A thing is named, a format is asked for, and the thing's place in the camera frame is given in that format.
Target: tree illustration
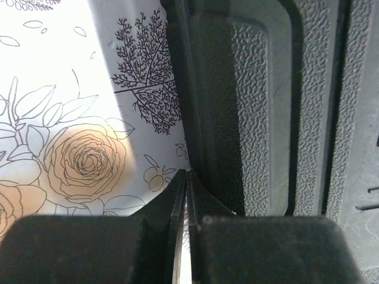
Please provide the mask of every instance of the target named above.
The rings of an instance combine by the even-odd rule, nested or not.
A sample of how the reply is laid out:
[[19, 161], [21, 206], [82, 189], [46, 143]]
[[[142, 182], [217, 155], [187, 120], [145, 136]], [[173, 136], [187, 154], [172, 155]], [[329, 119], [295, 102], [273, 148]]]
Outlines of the tree illustration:
[[118, 73], [113, 82], [121, 92], [131, 92], [133, 104], [141, 118], [152, 124], [155, 132], [169, 134], [181, 119], [178, 95], [166, 38], [167, 22], [155, 10], [147, 20], [142, 12], [132, 26], [126, 18], [117, 22], [121, 28], [115, 33], [118, 41]]

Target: black plastic panel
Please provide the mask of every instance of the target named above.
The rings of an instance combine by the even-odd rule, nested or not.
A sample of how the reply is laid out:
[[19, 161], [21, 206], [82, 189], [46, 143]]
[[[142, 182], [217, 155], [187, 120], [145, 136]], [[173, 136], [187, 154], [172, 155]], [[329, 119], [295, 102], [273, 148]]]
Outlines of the black plastic panel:
[[326, 215], [379, 283], [379, 6], [352, 0]]
[[190, 162], [206, 187], [239, 215], [320, 214], [345, 4], [161, 3]]

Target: black plastic piece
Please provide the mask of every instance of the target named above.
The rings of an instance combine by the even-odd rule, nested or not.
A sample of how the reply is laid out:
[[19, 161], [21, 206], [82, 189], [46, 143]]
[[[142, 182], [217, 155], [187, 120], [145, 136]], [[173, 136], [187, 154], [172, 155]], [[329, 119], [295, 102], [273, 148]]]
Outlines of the black plastic piece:
[[359, 284], [342, 231], [320, 217], [237, 217], [187, 177], [192, 281]]
[[238, 215], [319, 215], [346, 1], [161, 0], [191, 166]]
[[184, 201], [179, 170], [130, 217], [23, 218], [0, 247], [0, 283], [177, 283]]

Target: floral pattern fabric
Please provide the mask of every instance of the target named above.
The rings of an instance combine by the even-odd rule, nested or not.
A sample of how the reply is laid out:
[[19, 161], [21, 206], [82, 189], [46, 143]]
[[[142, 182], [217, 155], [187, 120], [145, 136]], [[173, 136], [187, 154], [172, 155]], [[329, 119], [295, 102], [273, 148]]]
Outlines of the floral pattern fabric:
[[158, 0], [0, 0], [0, 241], [130, 215], [189, 168], [165, 30]]

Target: rose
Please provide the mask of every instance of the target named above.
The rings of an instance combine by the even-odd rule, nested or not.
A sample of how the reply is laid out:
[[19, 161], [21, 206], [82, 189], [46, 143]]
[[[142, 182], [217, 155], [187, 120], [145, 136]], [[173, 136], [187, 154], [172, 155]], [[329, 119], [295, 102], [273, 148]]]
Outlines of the rose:
[[16, 220], [35, 214], [45, 199], [45, 191], [37, 186], [0, 184], [0, 241]]
[[43, 164], [48, 185], [43, 175], [40, 181], [49, 200], [85, 208], [81, 204], [111, 192], [130, 175], [131, 156], [129, 144], [109, 126], [67, 126], [46, 147]]

